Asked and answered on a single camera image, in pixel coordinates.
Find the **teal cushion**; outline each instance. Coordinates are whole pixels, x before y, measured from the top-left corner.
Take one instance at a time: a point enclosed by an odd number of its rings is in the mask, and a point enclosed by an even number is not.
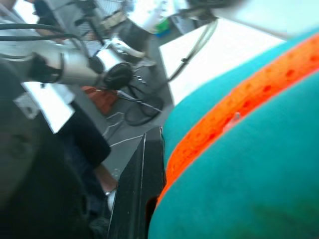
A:
[[[219,138],[168,190],[149,239],[319,238],[318,92],[313,74]]]
[[[236,85],[317,31],[317,29],[313,30],[312,32],[272,48],[266,53],[257,56],[255,59],[206,83],[180,102],[168,117],[163,128],[165,139],[165,166],[167,166],[167,162],[173,150],[187,132],[210,111],[215,104],[224,96],[228,95]]]

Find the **black pants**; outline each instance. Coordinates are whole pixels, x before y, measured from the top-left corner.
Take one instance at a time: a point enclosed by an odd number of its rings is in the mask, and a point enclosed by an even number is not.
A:
[[[66,158],[85,186],[90,212],[98,215],[102,211],[105,194],[93,170],[111,150],[86,113],[75,102],[71,106],[75,113],[58,135],[63,142]]]

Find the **black cable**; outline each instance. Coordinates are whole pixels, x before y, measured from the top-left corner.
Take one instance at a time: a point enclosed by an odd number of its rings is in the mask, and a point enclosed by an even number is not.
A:
[[[77,38],[73,34],[56,34],[50,36],[0,36],[0,41],[42,41],[58,38]]]
[[[14,29],[42,29],[42,30],[51,30],[60,33],[65,33],[62,29],[43,24],[27,24],[27,23],[7,23],[0,24],[0,30],[14,30]]]
[[[28,41],[28,40],[23,40],[23,37],[37,37],[34,38],[34,40],[30,40],[30,41],[38,41],[38,40],[51,40],[51,39],[57,39],[57,38],[75,38],[77,39],[81,45],[82,45],[82,50],[84,51],[83,53],[85,54],[85,56],[87,58],[90,58],[88,50],[86,48],[85,43],[82,41],[82,39],[80,37],[78,37],[77,35],[74,34],[69,34],[69,33],[65,33],[65,31],[63,31],[62,29],[60,29],[59,27],[55,27],[55,26],[50,26],[50,25],[43,25],[43,24],[26,24],[26,23],[6,23],[6,24],[0,24],[0,30],[14,30],[14,29],[41,29],[41,30],[51,30],[51,31],[55,31],[55,32],[60,32],[63,33],[62,36],[61,34],[59,35],[50,35],[50,36],[12,36],[12,37],[18,37],[20,40],[11,40],[10,38],[8,38],[7,40],[5,40],[5,38],[3,38],[4,36],[0,36],[0,41]]]

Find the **orange foam strip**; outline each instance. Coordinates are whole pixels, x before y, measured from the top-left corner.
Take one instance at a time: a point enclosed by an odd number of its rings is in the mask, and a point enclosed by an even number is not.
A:
[[[158,203],[186,168],[223,135],[225,126],[236,113],[240,113],[242,118],[247,116],[318,68],[319,34],[316,34],[234,88],[176,146],[167,165],[167,184]]]

